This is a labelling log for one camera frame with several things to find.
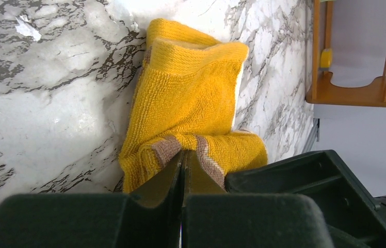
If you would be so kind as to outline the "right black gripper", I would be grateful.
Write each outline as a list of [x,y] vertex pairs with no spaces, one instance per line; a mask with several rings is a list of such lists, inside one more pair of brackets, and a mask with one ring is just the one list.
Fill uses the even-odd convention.
[[321,209],[335,247],[386,247],[386,196],[373,197],[333,150],[229,173],[231,193],[301,194]]

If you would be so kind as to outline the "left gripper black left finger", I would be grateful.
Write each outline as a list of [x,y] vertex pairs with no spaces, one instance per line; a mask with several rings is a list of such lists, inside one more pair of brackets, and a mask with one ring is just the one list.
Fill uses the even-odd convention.
[[182,156],[129,194],[10,196],[0,204],[0,247],[178,247]]

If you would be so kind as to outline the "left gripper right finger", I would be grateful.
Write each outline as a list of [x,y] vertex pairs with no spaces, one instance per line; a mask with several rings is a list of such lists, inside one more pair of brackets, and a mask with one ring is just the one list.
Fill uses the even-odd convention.
[[182,247],[333,247],[323,214],[298,194],[227,193],[184,154]]

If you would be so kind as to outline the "yellow bear towel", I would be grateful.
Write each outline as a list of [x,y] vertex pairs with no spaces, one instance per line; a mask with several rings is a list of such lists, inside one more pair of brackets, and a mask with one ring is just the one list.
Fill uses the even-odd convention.
[[154,177],[181,150],[195,151],[220,187],[228,173],[267,164],[263,140],[233,129],[247,45],[160,18],[150,22],[146,46],[119,153],[124,192]]

